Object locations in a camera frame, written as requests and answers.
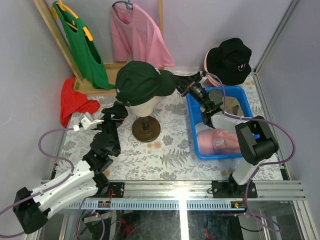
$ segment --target pink t-shirt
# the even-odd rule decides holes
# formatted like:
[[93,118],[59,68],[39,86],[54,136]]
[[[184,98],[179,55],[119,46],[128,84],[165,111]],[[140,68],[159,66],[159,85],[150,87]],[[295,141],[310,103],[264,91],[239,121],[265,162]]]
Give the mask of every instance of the pink t-shirt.
[[111,8],[111,36],[113,58],[126,62],[128,55],[133,60],[147,62],[156,68],[175,66],[159,27],[155,21],[138,5],[133,10],[114,6]]

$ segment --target black bucket hat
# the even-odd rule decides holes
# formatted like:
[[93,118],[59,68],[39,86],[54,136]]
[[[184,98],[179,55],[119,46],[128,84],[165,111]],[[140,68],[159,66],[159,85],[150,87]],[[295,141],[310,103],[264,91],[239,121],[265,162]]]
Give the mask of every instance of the black bucket hat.
[[241,39],[231,38],[207,53],[204,69],[218,76],[224,85],[242,84],[251,72],[251,54],[251,49]]
[[155,96],[169,96],[175,89],[174,75],[170,71],[159,70],[144,61],[131,61],[116,76],[116,104],[141,105]]

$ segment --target logo on hat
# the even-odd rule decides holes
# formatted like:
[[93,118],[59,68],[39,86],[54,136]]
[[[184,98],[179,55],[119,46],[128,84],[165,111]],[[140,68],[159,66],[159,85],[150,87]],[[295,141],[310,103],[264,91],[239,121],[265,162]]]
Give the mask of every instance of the logo on hat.
[[241,64],[241,66],[238,66],[238,70],[239,72],[242,72],[243,70],[245,70],[246,64]]
[[224,143],[225,143],[225,140],[215,140],[215,146],[216,147],[220,147]]

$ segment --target green baseball cap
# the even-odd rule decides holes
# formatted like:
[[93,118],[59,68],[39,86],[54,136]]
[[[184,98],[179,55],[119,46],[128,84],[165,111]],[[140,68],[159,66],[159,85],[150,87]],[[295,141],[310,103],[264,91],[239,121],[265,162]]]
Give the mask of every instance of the green baseball cap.
[[165,97],[176,89],[174,75],[144,61],[131,61],[122,67],[115,81],[117,104],[137,106],[154,96]]

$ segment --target pink cap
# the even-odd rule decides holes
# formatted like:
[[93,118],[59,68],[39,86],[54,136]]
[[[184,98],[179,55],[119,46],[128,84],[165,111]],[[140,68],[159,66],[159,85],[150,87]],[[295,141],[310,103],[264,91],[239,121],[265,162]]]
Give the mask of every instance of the pink cap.
[[240,154],[237,135],[224,129],[209,129],[197,135],[200,154]]

